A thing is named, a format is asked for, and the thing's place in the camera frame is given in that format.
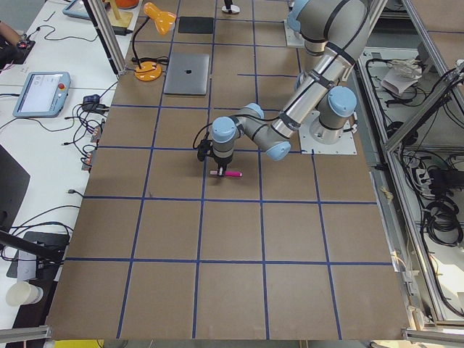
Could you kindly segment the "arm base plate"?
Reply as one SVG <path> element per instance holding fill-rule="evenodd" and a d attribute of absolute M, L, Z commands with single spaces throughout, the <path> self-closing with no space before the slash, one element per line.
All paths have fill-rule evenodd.
<path fill-rule="evenodd" d="M 302 35 L 292 28 L 289 27 L 287 20 L 283 21 L 286 45 L 291 48 L 303 48 L 305 46 L 305 41 Z"/>
<path fill-rule="evenodd" d="M 313 110 L 299 128 L 300 148 L 306 154 L 356 155 L 354 133 L 349 118 L 344 127 L 329 130 L 320 124 L 320 113 Z"/>

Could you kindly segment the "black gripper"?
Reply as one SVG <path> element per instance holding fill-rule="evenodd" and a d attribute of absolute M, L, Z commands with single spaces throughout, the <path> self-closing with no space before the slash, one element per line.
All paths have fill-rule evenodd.
<path fill-rule="evenodd" d="M 226 152 L 213 150 L 212 157 L 214 161 L 217 163 L 217 176 L 223 177 L 224 170 L 226 170 L 227 166 L 232 162 L 233 150 L 229 150 Z"/>

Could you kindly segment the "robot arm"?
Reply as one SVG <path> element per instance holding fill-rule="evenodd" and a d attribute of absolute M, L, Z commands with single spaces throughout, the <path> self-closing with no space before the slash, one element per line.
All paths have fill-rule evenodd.
<path fill-rule="evenodd" d="M 289 27 L 304 39 L 307 61 L 299 85 L 278 116 L 265 119 L 255 103 L 212 123 L 209 157 L 225 175 L 236 139 L 247 136 L 272 160 L 290 151 L 290 138 L 322 99 L 328 99 L 346 70 L 360 57 L 369 36 L 370 1 L 295 1 Z"/>

